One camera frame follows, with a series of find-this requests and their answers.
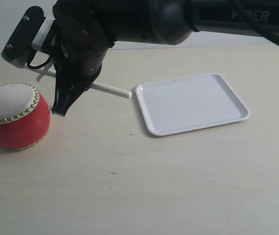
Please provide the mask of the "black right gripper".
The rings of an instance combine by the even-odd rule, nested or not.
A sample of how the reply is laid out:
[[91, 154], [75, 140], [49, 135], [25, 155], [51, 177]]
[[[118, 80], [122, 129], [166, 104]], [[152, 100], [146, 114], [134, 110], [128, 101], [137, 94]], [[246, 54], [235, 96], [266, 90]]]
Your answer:
[[52, 58], [56, 84], [52, 113], [64, 117], [74, 102], [97, 79], [110, 48], [103, 31], [59, 31], [55, 33]]

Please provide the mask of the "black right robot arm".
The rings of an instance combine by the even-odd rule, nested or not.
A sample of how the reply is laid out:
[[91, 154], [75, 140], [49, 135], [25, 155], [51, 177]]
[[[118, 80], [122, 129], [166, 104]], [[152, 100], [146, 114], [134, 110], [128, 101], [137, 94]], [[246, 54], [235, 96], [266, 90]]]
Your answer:
[[52, 112], [65, 116], [117, 41], [178, 45], [193, 32], [259, 36], [279, 46], [279, 0], [59, 0]]

